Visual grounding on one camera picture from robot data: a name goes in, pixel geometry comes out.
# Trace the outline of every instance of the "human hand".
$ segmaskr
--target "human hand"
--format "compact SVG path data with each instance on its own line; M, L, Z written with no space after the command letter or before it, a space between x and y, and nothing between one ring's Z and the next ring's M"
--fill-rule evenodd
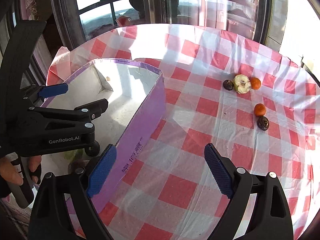
M28 160L29 170L31 172L35 172L40 163L41 163L41 156L30 157ZM10 161L6 157L3 157L0 159L0 175L7 182L11 182L20 186L23 184L23 179L18 174L15 167L10 163ZM31 176L31 179L35 183L38 182L37 176Z

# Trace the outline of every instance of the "orange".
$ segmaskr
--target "orange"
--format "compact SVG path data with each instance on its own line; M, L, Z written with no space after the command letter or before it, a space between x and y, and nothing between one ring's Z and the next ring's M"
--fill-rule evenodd
M257 90L261 87L261 81L259 78L250 78L251 88Z
M256 116L264 116L266 114L266 107L263 104L256 104L254 114Z

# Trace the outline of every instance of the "brown nut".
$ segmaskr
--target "brown nut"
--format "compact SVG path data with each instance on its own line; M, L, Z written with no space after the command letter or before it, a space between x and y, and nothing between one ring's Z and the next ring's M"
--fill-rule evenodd
M258 120L257 120L257 125L263 131L268 130L269 129L269 120L268 120L268 118L266 118L265 116L260 116L258 118Z
M225 80L222 85L228 91L233 90L233 87L234 87L234 84L231 80Z

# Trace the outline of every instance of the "plastic tablecloth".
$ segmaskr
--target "plastic tablecloth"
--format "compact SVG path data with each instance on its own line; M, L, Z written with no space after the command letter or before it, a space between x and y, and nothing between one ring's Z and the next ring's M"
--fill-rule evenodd
M69 52L61 48L47 84L57 84L95 58L151 64L165 76L166 114L105 207L96 207L115 240L206 240L228 199L205 164L212 142L250 173L275 172L287 197L294 238L320 207L320 90L307 72L277 52L227 31L191 25L138 25L104 33ZM222 82L258 77L240 95ZM263 103L270 128L257 127ZM255 196L236 236L246 230Z

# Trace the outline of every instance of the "cardboard box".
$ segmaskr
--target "cardboard box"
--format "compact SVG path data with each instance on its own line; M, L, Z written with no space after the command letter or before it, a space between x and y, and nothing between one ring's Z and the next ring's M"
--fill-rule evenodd
M165 112L163 74L142 62L95 59L78 69L65 83L69 85L68 92L49 98L44 102L44 107L74 109L102 98L109 102L106 112L92 120L100 153L110 143L117 150L112 170L100 193L92 198L97 212L100 212ZM43 174L46 169L55 176L67 174L70 163L68 154L70 152L44 155Z

